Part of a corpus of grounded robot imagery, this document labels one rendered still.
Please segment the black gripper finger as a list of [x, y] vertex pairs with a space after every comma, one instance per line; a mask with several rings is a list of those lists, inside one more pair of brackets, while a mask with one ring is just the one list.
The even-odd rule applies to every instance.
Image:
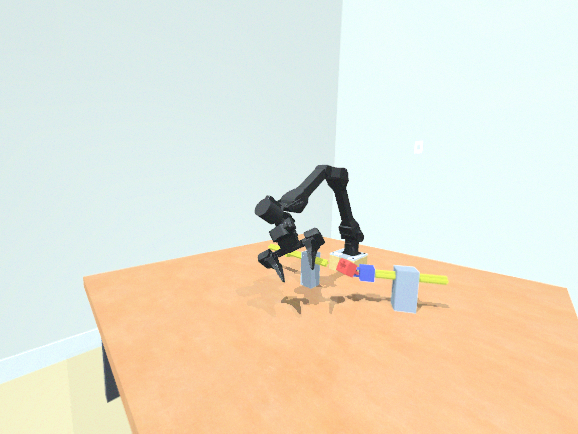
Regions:
[[317, 254], [318, 249], [320, 249], [320, 245], [317, 243], [317, 241], [313, 237], [311, 237], [311, 238], [309, 238], [303, 242], [304, 242], [304, 245], [306, 247], [310, 267], [312, 270], [314, 270], [315, 258], [316, 258], [316, 254]]
[[264, 259], [264, 262], [268, 266], [270, 266], [272, 269], [275, 269], [275, 271], [278, 274], [278, 276], [280, 277], [281, 281], [284, 283], [285, 277], [284, 277], [282, 264], [279, 261], [277, 261], [273, 256], [270, 256], [270, 257]]

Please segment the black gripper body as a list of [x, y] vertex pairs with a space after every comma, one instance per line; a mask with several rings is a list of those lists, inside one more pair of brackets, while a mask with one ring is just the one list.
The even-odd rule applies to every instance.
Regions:
[[286, 255], [288, 253], [291, 253], [293, 251], [296, 251], [302, 247], [304, 247], [304, 242], [305, 240], [313, 237], [317, 243], [321, 246], [323, 244], [325, 244], [325, 240], [322, 236], [322, 234], [320, 233], [320, 231], [318, 230], [318, 228], [312, 228], [306, 232], [303, 233], [304, 234], [304, 239], [299, 240], [298, 237], [289, 237], [288, 239], [282, 241], [282, 247], [280, 247], [279, 250], [276, 250], [274, 252], [272, 252], [270, 249], [261, 252], [258, 254], [258, 262], [260, 264], [262, 264], [264, 267], [266, 267], [267, 269], [270, 269], [271, 267], [268, 266], [265, 262], [264, 259], [273, 256], [277, 261], [279, 261], [279, 257]]

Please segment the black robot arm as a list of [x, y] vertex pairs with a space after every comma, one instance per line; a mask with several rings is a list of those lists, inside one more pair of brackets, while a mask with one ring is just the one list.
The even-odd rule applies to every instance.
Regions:
[[[269, 231], [273, 243], [282, 247], [282, 241], [289, 237], [298, 237], [295, 220], [288, 212], [301, 213], [308, 204], [309, 196], [326, 179], [328, 186], [334, 191], [339, 209], [341, 223], [338, 226], [341, 239], [345, 239], [344, 251], [341, 253], [350, 256], [361, 254], [358, 252], [359, 242], [363, 242], [364, 235], [359, 223], [353, 218], [347, 184], [349, 182], [346, 168], [332, 167], [330, 165], [318, 165], [315, 170], [295, 189], [285, 193], [276, 201], [272, 196], [266, 195], [255, 207], [255, 214], [269, 224], [275, 224], [275, 228]], [[287, 211], [287, 212], [284, 212]]]

